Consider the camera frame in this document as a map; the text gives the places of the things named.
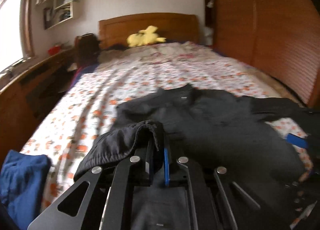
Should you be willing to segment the white wall shelf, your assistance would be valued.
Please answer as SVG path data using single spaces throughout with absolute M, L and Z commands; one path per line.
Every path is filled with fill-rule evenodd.
M 47 0 L 43 9 L 44 29 L 50 29 L 74 19 L 80 0 Z

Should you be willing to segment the window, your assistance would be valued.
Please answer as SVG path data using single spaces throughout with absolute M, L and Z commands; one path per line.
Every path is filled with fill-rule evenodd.
M 1 0 L 1 73 L 22 61 L 22 16 L 24 0 Z

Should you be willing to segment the floral quilt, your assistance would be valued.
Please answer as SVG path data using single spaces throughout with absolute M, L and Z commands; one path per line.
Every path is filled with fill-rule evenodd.
M 98 54 L 97 71 L 155 66 L 159 86 L 186 83 L 201 89 L 224 90 L 236 96 L 298 98 L 280 82 L 239 60 L 193 42 L 172 42 L 125 48 L 111 46 Z

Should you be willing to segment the yellow plush toy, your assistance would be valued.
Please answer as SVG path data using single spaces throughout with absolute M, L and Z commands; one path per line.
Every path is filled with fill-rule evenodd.
M 131 48 L 166 42 L 166 38 L 160 37 L 156 33 L 157 29 L 158 27 L 156 26 L 148 26 L 146 29 L 140 30 L 136 34 L 129 35 L 126 42 Z

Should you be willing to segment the dark wooden chair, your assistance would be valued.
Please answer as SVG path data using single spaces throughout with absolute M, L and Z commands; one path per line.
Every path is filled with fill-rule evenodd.
M 93 33 L 77 36 L 74 41 L 74 61 L 78 68 L 84 68 L 98 62 L 100 41 Z

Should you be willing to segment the orange print bed sheet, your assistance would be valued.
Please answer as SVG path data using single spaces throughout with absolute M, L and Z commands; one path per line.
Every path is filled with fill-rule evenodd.
M 117 105 L 131 99 L 191 84 L 199 89 L 225 90 L 237 97 L 277 97 L 278 93 L 249 73 L 237 60 L 216 53 L 111 52 L 49 110 L 22 148 L 27 155 L 51 161 L 40 209 L 45 210 L 72 184 L 76 169 L 95 138 L 111 128 Z

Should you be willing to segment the red bowl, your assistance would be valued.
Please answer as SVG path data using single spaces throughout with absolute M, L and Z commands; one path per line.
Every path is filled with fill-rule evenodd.
M 50 49 L 48 49 L 48 54 L 50 56 L 54 56 L 55 54 L 59 53 L 62 50 L 62 46 L 61 45 L 55 45 L 53 47 L 51 47 Z

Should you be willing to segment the folded blue garment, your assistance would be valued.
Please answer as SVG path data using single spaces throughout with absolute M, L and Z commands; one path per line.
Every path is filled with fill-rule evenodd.
M 27 229 L 40 214 L 51 160 L 10 150 L 1 168 L 1 229 Z

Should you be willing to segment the black jacket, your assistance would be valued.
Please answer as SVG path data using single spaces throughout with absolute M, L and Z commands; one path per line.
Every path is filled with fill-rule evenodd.
M 270 123 L 291 118 L 310 145 L 319 145 L 319 112 L 286 98 L 236 97 L 191 85 L 122 103 L 111 129 L 94 140 L 74 179 L 96 166 L 119 163 L 148 142 L 163 159 L 164 145 L 181 148 L 206 176 L 224 166 L 268 203 L 286 225 L 296 216 L 292 183 L 305 172 L 294 147 Z

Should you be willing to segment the wooden louvred wardrobe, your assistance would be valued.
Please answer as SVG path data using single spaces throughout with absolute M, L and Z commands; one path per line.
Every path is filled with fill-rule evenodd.
M 213 0 L 213 46 L 319 106 L 319 13 L 311 0 Z

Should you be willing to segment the wooden desk counter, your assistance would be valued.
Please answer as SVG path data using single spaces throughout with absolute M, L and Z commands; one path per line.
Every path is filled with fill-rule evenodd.
M 1 89 L 1 163 L 9 150 L 20 151 L 69 88 L 74 49 L 31 67 Z

